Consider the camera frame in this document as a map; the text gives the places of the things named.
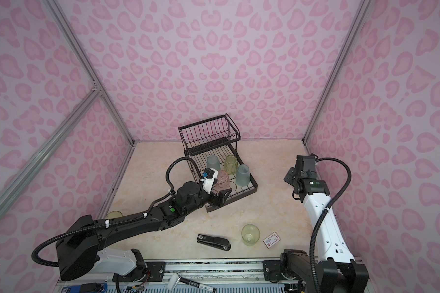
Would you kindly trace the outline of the clear pink plastic cup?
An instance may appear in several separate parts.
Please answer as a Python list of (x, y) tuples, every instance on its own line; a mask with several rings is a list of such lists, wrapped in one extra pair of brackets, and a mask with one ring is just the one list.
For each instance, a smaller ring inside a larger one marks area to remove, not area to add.
[(213, 190), (220, 193), (222, 190), (227, 190), (231, 188), (231, 180), (229, 174), (225, 170), (220, 170), (217, 176), (217, 183)]

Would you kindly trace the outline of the teal clear cup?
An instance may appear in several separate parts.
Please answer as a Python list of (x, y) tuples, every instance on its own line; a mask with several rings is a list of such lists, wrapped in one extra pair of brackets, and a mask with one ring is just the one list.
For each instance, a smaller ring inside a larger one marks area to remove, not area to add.
[(207, 168), (215, 169), (216, 171), (221, 171), (220, 160), (217, 156), (211, 155), (207, 158)]
[(251, 181), (251, 173), (249, 166), (246, 164), (241, 164), (238, 166), (237, 173), (235, 176), (236, 184), (238, 187), (247, 187)]

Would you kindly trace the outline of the yellow-green clear cup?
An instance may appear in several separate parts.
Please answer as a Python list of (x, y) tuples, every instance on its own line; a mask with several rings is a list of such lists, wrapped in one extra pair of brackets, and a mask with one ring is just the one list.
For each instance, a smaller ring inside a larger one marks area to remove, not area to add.
[(235, 175), (239, 167), (239, 162), (236, 156), (228, 155), (225, 158), (224, 169), (229, 175)]

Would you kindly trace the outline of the yellow-green cup front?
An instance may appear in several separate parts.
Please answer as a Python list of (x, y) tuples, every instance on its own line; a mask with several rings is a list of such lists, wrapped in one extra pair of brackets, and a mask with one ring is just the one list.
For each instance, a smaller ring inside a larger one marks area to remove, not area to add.
[(242, 228), (242, 240), (247, 246), (255, 245), (260, 239), (260, 230), (253, 224), (247, 224)]

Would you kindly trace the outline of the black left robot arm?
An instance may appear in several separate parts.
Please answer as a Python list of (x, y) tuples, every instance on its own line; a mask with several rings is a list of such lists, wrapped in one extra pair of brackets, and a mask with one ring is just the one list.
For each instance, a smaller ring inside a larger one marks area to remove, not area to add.
[(89, 273), (97, 260), (101, 260), (97, 253), (112, 244), (139, 234), (172, 228), (207, 203), (223, 207), (231, 192), (228, 188), (219, 193), (207, 193), (201, 182), (189, 181), (166, 201), (146, 212), (111, 219), (108, 224), (90, 215), (80, 217), (67, 230), (73, 234), (56, 244), (61, 280), (72, 281)]

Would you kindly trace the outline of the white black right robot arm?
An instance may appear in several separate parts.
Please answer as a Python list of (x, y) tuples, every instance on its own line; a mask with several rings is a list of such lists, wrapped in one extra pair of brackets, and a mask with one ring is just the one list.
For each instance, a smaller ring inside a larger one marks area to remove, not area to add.
[(328, 185), (317, 175), (317, 164), (323, 161), (315, 154), (297, 156), (284, 178), (293, 186), (292, 197), (304, 205), (313, 226), (309, 251), (285, 249), (278, 261), (264, 261), (264, 277), (271, 283), (293, 281), (286, 287), (291, 293), (363, 293), (369, 272), (355, 260), (332, 209), (350, 185), (352, 171), (343, 161), (329, 158), (347, 172), (345, 183), (331, 196)]

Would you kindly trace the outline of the black stapler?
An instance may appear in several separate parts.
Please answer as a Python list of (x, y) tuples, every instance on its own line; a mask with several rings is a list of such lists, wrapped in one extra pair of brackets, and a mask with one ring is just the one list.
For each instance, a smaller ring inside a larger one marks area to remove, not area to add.
[(229, 240), (222, 237), (199, 234), (196, 241), (199, 244), (220, 249), (222, 251), (229, 251), (231, 249), (231, 243)]

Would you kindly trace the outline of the small red white card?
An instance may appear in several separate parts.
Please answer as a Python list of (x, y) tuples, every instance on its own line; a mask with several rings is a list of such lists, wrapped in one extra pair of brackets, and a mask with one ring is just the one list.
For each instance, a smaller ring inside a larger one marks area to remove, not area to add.
[(270, 249), (271, 247), (273, 247), (274, 245), (276, 245), (280, 241), (281, 241), (281, 238), (279, 237), (279, 235), (276, 232), (271, 233), (269, 236), (267, 236), (266, 238), (263, 239), (263, 243), (265, 244), (265, 246), (268, 249)]

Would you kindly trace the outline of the black marker pen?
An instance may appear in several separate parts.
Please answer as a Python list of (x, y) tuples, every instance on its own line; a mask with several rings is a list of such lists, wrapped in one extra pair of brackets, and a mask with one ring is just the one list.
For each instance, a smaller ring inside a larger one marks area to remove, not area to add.
[(208, 293), (216, 293), (217, 292), (217, 290), (212, 286), (186, 279), (177, 273), (174, 273), (171, 276), (171, 278), (167, 284), (168, 291), (170, 291), (170, 292), (173, 291), (179, 283), (186, 284), (188, 286), (192, 286), (192, 287), (198, 288), (200, 290), (204, 290)]

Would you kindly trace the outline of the yellow-green cup left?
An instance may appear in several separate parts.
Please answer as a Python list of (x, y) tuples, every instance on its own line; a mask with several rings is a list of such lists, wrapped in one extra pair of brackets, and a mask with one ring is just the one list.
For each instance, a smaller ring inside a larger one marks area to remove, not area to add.
[(109, 213), (107, 213), (105, 219), (118, 219), (122, 216), (123, 214), (120, 211), (110, 211)]

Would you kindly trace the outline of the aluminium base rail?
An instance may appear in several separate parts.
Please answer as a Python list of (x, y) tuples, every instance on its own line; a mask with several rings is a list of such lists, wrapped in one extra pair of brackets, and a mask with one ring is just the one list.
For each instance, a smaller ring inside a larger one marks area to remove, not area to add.
[(123, 279), (116, 286), (112, 273), (89, 273), (73, 281), (59, 280), (53, 293), (64, 293), (71, 287), (100, 283), (108, 293), (201, 293), (202, 290), (177, 283), (168, 289), (175, 274), (192, 282), (215, 288), (218, 293), (297, 293), (299, 279), (277, 258), (198, 258), (147, 260), (151, 268), (149, 279), (128, 282)]

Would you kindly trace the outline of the aluminium corner frame right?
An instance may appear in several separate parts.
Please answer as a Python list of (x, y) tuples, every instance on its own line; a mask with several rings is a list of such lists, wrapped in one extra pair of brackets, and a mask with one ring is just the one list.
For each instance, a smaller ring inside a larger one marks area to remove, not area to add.
[(330, 75), (328, 76), (328, 79), (326, 80), (326, 84), (324, 86), (324, 89), (321, 93), (321, 96), (318, 100), (317, 107), (315, 108), (315, 111), (312, 115), (312, 118), (310, 120), (310, 125), (308, 126), (302, 143), (305, 147), (309, 145), (311, 142), (311, 137), (314, 132), (314, 129), (318, 123), (318, 119), (320, 117), (320, 114), (322, 113), (322, 110), (325, 106), (326, 101), (331, 95), (331, 90), (333, 89), (335, 83), (338, 81), (340, 72), (342, 71), (342, 68), (345, 65), (345, 62), (347, 60), (347, 57), (352, 50), (352, 47), (358, 37), (358, 34), (360, 33), (361, 29), (363, 28), (363, 25), (369, 15), (371, 13), (372, 7), (374, 6), (374, 1), (371, 0), (363, 0), (359, 3), (358, 9), (356, 11), (356, 14), (351, 22), (349, 31), (346, 35), (346, 37), (343, 39), (342, 46), (338, 52), (337, 58), (334, 61), (333, 67), (330, 71)]

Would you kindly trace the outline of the aluminium frame left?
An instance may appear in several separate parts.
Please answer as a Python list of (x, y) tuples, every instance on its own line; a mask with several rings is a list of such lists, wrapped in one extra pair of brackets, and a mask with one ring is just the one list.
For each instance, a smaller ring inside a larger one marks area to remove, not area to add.
[(101, 101), (132, 138), (57, 1), (0, 1), (0, 220)]

